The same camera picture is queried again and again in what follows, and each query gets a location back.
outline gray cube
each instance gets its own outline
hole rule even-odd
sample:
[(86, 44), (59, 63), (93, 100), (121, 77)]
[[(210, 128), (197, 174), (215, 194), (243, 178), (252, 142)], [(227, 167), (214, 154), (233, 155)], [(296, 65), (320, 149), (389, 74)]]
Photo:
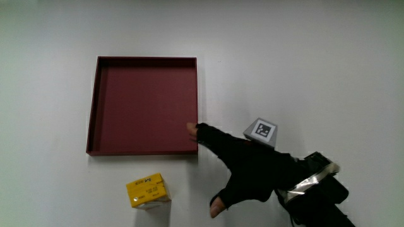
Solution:
[(243, 132), (243, 134), (247, 139), (275, 149), (277, 132), (278, 126), (276, 124), (258, 118)]

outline gloved hand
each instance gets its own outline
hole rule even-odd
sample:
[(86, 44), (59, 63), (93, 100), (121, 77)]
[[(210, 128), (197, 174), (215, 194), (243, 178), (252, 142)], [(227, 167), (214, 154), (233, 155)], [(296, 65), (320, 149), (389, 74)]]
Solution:
[(306, 178), (306, 173), (289, 154), (240, 139), (208, 124), (187, 123), (189, 134), (220, 158), (232, 176), (226, 187), (210, 202), (210, 215), (247, 199), (265, 202), (274, 189), (287, 190)]

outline metallic tape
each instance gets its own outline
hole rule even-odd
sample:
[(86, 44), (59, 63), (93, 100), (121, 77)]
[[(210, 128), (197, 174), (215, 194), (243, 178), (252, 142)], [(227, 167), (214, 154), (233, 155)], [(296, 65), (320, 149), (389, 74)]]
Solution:
[(310, 189), (313, 185), (318, 184), (322, 179), (327, 177), (329, 174), (338, 173), (340, 171), (340, 167), (336, 163), (330, 163), (326, 165), (323, 170), (315, 173), (311, 177), (301, 181), (298, 183), (293, 189), (284, 191), (277, 189), (280, 195), (283, 197), (283, 201), (285, 204), (290, 202), (291, 199), (304, 195), (304, 192), (307, 189)]

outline red tray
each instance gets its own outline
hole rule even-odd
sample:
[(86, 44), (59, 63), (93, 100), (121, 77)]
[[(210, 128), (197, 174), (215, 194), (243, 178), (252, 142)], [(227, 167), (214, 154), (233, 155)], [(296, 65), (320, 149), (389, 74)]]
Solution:
[(197, 154), (195, 57), (98, 57), (86, 152)]

